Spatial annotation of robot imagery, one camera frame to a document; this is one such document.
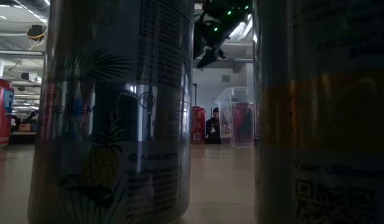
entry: silver can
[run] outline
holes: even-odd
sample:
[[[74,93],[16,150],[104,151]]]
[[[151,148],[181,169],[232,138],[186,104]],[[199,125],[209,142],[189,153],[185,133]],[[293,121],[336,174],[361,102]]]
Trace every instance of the silver can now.
[[[192,0],[51,1],[29,223],[189,205]]]
[[[384,0],[255,1],[260,224],[384,223]]]

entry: wall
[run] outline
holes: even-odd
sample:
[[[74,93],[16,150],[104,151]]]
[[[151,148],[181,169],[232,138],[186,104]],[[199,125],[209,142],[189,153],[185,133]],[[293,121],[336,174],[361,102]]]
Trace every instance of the wall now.
[[[247,101],[254,102],[254,66],[252,63],[247,63],[240,70],[240,73],[246,76],[247,86]]]
[[[222,82],[222,75],[229,75],[230,82]],[[197,106],[202,106],[210,117],[211,108],[217,107],[215,100],[228,87],[246,86],[246,73],[234,73],[228,68],[193,69],[193,83],[197,84]],[[194,86],[192,87],[192,105],[194,106]]]

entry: transparent container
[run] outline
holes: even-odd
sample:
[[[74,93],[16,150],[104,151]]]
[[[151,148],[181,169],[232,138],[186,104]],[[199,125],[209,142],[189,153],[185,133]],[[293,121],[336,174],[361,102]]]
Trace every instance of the transparent container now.
[[[254,104],[247,101],[247,87],[226,88],[215,100],[219,108],[222,144],[254,144]]]

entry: man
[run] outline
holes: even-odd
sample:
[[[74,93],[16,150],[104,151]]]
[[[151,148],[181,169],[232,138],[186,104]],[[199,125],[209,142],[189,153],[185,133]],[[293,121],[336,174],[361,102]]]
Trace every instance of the man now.
[[[221,133],[219,128],[219,111],[215,108],[213,111],[213,118],[205,123],[205,143],[207,144],[221,144]]]

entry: floor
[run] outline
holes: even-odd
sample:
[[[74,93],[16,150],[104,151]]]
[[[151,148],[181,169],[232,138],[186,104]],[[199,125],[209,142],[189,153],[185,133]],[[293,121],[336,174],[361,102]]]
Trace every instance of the floor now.
[[[27,224],[33,146],[0,149],[0,224]],[[253,150],[191,148],[190,206],[175,224],[253,224]]]

